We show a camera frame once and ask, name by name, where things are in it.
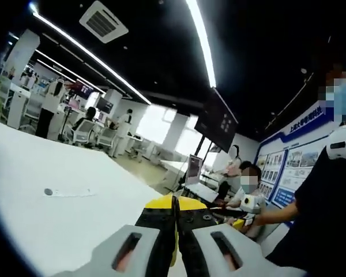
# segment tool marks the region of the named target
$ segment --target black ceiling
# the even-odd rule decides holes
[[[42,16],[76,38],[142,92],[152,103],[198,113],[211,92],[200,41],[185,0],[102,1],[129,32],[103,44],[78,21],[93,1],[46,0]],[[212,52],[217,90],[239,120],[238,132],[261,140],[280,129],[317,99],[329,45],[340,34],[330,20],[334,7],[301,0],[197,0]],[[112,85],[43,36],[50,36],[141,102],[77,47],[29,13],[12,32],[29,28],[41,36],[39,50],[96,85]],[[49,60],[35,54],[34,59]],[[294,98],[299,97],[266,129]]]

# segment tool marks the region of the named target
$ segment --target floor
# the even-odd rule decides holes
[[[127,154],[119,156],[117,159],[113,158],[113,160],[157,192],[161,194],[169,192],[167,189],[164,189],[162,184],[162,180],[167,172],[163,167],[155,166],[145,158],[139,163],[135,159],[130,159]]]

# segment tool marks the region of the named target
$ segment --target air conditioner vent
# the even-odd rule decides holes
[[[128,29],[101,2],[95,1],[80,19],[80,24],[103,43],[128,33]]]

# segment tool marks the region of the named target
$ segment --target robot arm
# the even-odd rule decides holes
[[[148,203],[135,226],[123,226],[97,246],[88,264],[54,277],[167,276],[178,244],[188,277],[305,274],[301,269],[267,261],[258,244],[227,224],[217,225],[203,203],[168,195]],[[117,271],[127,254],[130,259],[124,272]]]

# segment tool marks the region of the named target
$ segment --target white pillar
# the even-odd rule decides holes
[[[112,118],[116,110],[116,107],[118,106],[119,102],[122,99],[122,96],[123,95],[119,93],[118,91],[116,91],[115,89],[108,89],[108,91],[106,92],[104,96],[104,99],[112,103],[113,107],[111,108],[110,113],[106,115],[107,117]]]
[[[179,113],[175,114],[166,138],[164,139],[162,144],[164,149],[174,151],[188,119],[189,117],[186,115]]]
[[[4,66],[5,72],[14,75],[12,82],[19,84],[25,66],[39,45],[40,37],[28,29],[25,30],[10,52]]]

